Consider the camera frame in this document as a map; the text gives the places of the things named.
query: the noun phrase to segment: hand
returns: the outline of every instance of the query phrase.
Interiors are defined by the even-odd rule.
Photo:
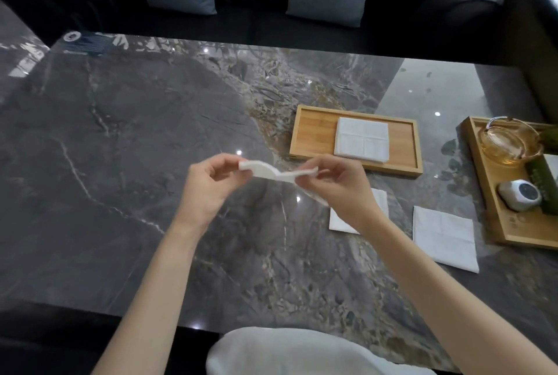
[[[238,170],[245,160],[221,153],[190,165],[173,223],[190,224],[203,235],[225,199],[252,177],[251,171]]]
[[[296,183],[327,200],[338,216],[351,227],[360,230],[366,217],[386,218],[370,188],[362,164],[354,159],[320,155],[298,169],[319,168],[317,177],[300,176]]]

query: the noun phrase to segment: forearm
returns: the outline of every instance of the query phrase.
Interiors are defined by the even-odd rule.
[[[163,374],[184,300],[199,228],[173,224],[93,374]]]
[[[557,366],[391,221],[360,231],[464,374],[556,374]]]

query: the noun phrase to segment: tray rim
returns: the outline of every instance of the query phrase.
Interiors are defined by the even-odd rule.
[[[372,161],[365,161],[365,160],[359,160],[359,161],[362,163],[362,166],[364,168],[372,171],[379,171],[387,174],[405,175],[413,178],[417,178],[423,174],[424,170],[422,165],[422,153],[420,148],[419,128],[418,128],[417,121],[415,119],[386,117],[382,115],[376,115],[376,114],[370,114],[364,112],[334,110],[331,108],[321,108],[318,106],[298,105],[296,109],[295,126],[292,130],[291,146],[289,148],[290,156],[298,159],[308,159],[319,155],[318,153],[308,153],[306,155],[298,155],[296,153],[293,153],[293,149],[294,146],[296,145],[296,139],[298,136],[300,118],[303,111],[317,111],[317,112],[338,114],[339,116],[346,116],[346,117],[379,119],[381,121],[387,121],[387,122],[400,122],[400,123],[410,124],[412,126],[413,142],[415,145],[415,159],[417,162],[416,167],[393,165],[393,164],[381,164],[379,162],[372,162]]]
[[[484,169],[484,160],[488,158],[483,156],[475,133],[475,127],[477,126],[478,123],[486,124],[488,121],[490,121],[490,118],[469,116],[463,120],[460,126],[462,128],[462,131],[465,132],[465,138],[467,140],[467,144],[471,149],[471,155],[473,157],[475,172],[479,179],[480,190],[482,192],[483,199],[488,213],[488,219],[487,219],[488,225],[491,231],[495,234],[495,240],[500,243],[505,243],[509,245],[510,244],[530,245],[530,246],[537,246],[542,248],[557,249],[558,239],[545,240],[545,239],[528,238],[528,237],[506,234],[504,226],[500,220],[502,217],[501,215],[502,211],[500,209],[501,206],[498,205],[498,197],[497,197],[496,190],[492,188],[492,183],[488,178],[488,172],[485,171]],[[554,127],[554,125],[546,124],[546,123],[539,123],[539,122],[527,122],[527,123],[537,131],[540,131],[544,128]]]

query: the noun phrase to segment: white circular logo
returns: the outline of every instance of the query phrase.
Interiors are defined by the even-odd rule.
[[[81,37],[81,33],[78,31],[71,31],[69,33],[66,33],[63,37],[64,40],[66,40],[67,42],[75,42],[76,40],[78,40]]]

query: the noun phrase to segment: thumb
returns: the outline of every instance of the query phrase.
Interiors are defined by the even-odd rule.
[[[251,171],[234,171],[224,180],[218,181],[223,188],[225,195],[230,195],[234,190],[242,187],[252,178]]]
[[[328,197],[332,195],[332,191],[335,190],[336,187],[334,182],[319,180],[309,175],[297,177],[295,182],[300,187],[316,193],[325,200],[328,200]]]

